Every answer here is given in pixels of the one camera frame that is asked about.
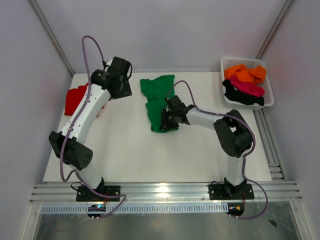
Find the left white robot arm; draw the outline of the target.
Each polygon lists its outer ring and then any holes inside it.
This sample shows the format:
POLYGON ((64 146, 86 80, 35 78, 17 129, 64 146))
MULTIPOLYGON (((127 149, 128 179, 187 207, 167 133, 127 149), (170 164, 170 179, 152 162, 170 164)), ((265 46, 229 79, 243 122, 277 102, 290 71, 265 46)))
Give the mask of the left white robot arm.
POLYGON ((129 79, 132 64, 120 57, 114 57, 89 74, 86 92, 69 122, 59 131, 51 132, 48 139, 61 167, 67 165, 87 188, 87 195, 94 201, 105 195, 104 179, 93 164, 93 151, 85 146, 89 130, 104 105, 132 95, 129 79))

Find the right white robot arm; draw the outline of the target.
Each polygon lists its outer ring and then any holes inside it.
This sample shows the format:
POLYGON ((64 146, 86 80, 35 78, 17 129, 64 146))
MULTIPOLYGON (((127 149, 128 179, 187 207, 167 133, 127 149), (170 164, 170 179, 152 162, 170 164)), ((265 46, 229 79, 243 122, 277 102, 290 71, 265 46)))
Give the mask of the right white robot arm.
POLYGON ((237 110, 227 114, 213 114, 186 106, 175 95, 165 98, 161 111, 160 130, 177 130, 179 125, 195 125, 215 131, 222 150, 227 155, 227 171, 223 184, 210 184, 211 199, 240 199, 245 196, 247 180, 243 173, 243 157, 252 147, 253 137, 237 110))

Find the green t shirt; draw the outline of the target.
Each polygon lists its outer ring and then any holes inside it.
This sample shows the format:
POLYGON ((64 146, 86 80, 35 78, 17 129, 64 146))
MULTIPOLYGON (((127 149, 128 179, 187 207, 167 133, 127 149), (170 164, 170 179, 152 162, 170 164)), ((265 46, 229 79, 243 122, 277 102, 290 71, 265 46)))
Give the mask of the green t shirt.
POLYGON ((175 75, 162 75, 155 79, 141 79, 140 91, 146 97, 147 116, 150 122, 150 129, 155 133, 166 133, 171 130, 160 130, 162 110, 167 104, 164 99, 174 85, 175 75))

